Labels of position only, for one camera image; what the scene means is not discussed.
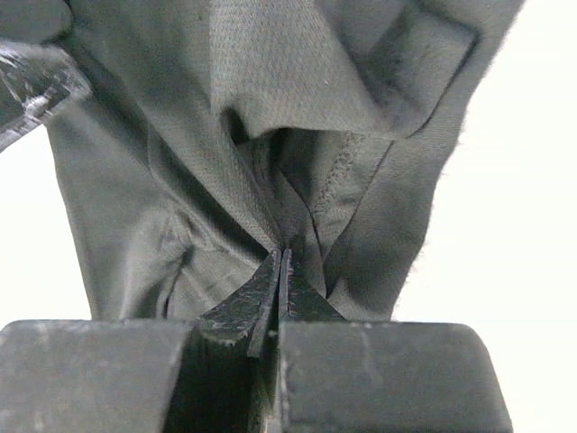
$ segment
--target garment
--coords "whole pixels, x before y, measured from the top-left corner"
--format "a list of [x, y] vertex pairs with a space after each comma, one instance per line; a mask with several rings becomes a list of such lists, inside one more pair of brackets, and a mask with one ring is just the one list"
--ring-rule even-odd
[[61, 30], [0, 37], [92, 85], [48, 129], [94, 318], [195, 318], [291, 248], [343, 316], [386, 320], [521, 2], [58, 3]]

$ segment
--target white background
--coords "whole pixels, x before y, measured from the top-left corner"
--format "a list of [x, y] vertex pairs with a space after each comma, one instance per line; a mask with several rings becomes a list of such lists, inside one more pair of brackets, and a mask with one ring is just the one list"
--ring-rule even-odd
[[[517, 433], [577, 431], [575, 17], [575, 2], [527, 1], [470, 104], [394, 315], [474, 327]], [[19, 318], [89, 318], [43, 128], [0, 154], [0, 327]]]

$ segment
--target white surface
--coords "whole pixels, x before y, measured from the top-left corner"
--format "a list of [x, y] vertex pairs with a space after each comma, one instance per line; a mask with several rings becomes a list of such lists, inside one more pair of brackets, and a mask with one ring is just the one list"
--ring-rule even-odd
[[[577, 431], [575, 16], [575, 2], [527, 2], [472, 100], [395, 310], [480, 333], [517, 433]], [[43, 129], [0, 155], [0, 296], [0, 327], [89, 316]]]

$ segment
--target black plastic object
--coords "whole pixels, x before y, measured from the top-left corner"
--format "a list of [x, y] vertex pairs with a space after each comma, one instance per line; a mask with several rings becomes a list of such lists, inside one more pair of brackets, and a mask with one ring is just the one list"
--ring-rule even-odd
[[87, 80], [63, 50], [0, 40], [0, 152], [88, 95]]
[[0, 432], [511, 431], [474, 331], [347, 322], [291, 260], [193, 321], [9, 325]]
[[512, 431], [469, 327], [286, 322], [279, 350], [284, 431]]

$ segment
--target dark gray cloth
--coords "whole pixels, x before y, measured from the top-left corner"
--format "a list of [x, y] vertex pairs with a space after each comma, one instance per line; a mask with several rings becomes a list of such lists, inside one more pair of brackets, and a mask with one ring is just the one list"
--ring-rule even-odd
[[388, 319], [520, 3], [69, 0], [95, 97], [49, 133], [94, 317], [194, 318], [291, 247]]

